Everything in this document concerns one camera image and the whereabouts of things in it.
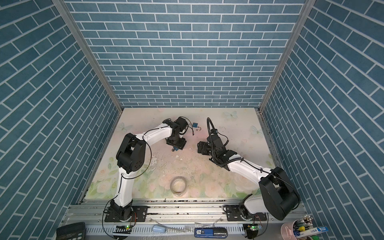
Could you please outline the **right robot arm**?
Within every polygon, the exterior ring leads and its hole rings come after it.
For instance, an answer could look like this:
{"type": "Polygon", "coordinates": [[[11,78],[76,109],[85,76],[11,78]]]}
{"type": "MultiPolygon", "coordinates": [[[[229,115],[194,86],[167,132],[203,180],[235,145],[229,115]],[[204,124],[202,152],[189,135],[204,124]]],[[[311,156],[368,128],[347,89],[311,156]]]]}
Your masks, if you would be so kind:
{"type": "Polygon", "coordinates": [[[207,130],[209,136],[205,142],[198,143],[198,153],[210,156],[209,160],[218,167],[259,185],[261,197],[249,194],[239,203],[238,212],[242,218],[249,220],[257,213],[266,213],[282,221],[299,207],[301,196],[282,168],[264,168],[228,150],[229,139],[222,142],[222,134],[210,118],[207,118],[207,130]]]}

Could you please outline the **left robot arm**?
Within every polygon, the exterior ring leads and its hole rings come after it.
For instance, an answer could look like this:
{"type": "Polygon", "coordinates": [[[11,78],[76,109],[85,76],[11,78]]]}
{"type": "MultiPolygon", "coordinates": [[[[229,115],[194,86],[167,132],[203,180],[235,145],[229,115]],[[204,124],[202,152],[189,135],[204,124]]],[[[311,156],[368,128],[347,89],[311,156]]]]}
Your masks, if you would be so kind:
{"type": "Polygon", "coordinates": [[[165,119],[159,126],[142,134],[125,135],[116,154],[119,167],[117,193],[103,211],[105,222],[127,222],[135,219],[133,187],[135,179],[141,176],[139,170],[145,163],[146,150],[150,150],[152,156],[151,146],[162,140],[167,145],[182,150],[187,143],[183,135],[189,127],[190,121],[178,117],[175,121],[165,119]]]}

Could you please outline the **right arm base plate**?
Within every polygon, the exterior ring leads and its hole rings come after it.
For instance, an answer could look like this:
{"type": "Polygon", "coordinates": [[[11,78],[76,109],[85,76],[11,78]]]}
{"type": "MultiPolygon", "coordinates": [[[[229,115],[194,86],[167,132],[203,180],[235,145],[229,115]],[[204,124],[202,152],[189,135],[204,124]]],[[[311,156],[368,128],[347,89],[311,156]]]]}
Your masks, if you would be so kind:
{"type": "Polygon", "coordinates": [[[229,222],[267,220],[266,213],[251,214],[244,206],[240,205],[223,205],[222,209],[229,222]]]}

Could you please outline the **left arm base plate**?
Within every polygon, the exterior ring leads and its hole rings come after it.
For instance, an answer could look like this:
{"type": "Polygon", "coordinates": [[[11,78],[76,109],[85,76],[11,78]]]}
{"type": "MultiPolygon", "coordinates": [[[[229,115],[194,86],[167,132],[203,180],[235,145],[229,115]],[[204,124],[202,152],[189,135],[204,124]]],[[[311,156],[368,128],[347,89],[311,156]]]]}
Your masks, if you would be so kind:
{"type": "Polygon", "coordinates": [[[148,207],[147,206],[133,206],[128,213],[128,216],[123,219],[119,214],[112,209],[112,207],[108,207],[104,210],[104,221],[107,223],[126,223],[126,222],[145,222],[148,207]]]}

